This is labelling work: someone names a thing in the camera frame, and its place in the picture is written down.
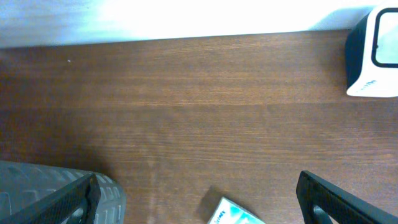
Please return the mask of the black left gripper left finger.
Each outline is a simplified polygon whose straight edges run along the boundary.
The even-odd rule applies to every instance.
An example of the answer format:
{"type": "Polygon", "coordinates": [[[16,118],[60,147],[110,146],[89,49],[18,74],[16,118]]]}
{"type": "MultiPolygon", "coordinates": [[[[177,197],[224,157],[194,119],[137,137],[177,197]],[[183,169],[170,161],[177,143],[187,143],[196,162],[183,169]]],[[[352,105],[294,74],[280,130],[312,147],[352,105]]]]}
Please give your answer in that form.
{"type": "Polygon", "coordinates": [[[8,224],[93,224],[101,197],[95,174],[87,174],[32,205],[1,220],[8,224]]]}

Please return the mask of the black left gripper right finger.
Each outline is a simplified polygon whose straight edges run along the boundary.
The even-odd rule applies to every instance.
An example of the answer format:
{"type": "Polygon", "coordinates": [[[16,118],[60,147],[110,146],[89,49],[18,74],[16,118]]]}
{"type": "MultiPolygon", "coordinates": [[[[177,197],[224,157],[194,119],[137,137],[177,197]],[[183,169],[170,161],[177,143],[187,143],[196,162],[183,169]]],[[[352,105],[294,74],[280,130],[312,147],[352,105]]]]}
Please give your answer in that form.
{"type": "Polygon", "coordinates": [[[304,223],[397,223],[397,217],[303,170],[296,195],[304,223]]]}

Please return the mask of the green tissue pack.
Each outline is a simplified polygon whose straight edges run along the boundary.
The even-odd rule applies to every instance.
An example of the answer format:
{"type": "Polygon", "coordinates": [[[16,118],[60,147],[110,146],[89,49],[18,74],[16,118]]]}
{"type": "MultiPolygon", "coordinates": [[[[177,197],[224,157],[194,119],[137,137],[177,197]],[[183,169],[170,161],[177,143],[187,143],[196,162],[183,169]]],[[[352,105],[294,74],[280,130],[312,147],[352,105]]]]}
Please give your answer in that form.
{"type": "Polygon", "coordinates": [[[226,197],[222,197],[208,224],[265,224],[265,222],[226,197]]]}

